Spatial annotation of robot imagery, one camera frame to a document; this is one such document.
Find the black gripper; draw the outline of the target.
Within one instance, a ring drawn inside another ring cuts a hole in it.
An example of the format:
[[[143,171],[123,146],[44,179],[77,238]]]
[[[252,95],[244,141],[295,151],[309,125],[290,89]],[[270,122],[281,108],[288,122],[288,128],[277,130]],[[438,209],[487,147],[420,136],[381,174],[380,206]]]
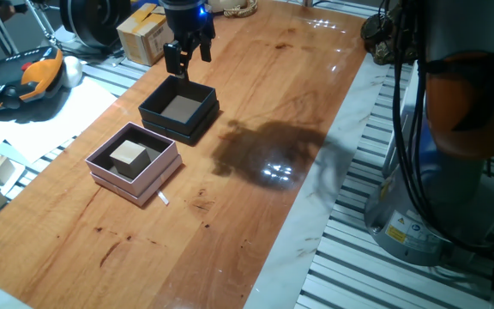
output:
[[[166,70],[185,81],[189,80],[190,54],[200,46],[201,59],[212,61],[211,45],[215,37],[214,18],[204,0],[160,0],[174,41],[165,43]]]

